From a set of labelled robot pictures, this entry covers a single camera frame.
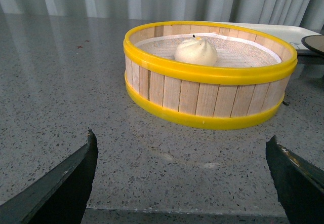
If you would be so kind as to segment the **camera left gripper black right finger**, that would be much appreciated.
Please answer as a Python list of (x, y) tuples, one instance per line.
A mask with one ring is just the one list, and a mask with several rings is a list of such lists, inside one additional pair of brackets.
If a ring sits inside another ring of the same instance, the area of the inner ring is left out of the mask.
[(290, 223), (323, 223), (323, 170), (276, 141), (266, 142), (266, 160), (278, 201)]

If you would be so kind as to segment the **camera left gripper black left finger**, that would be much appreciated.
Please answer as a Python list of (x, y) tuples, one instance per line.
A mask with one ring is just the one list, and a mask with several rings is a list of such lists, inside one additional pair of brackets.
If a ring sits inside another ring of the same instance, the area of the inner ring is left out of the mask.
[(81, 223), (92, 191), (97, 138), (1, 205), (1, 223)]

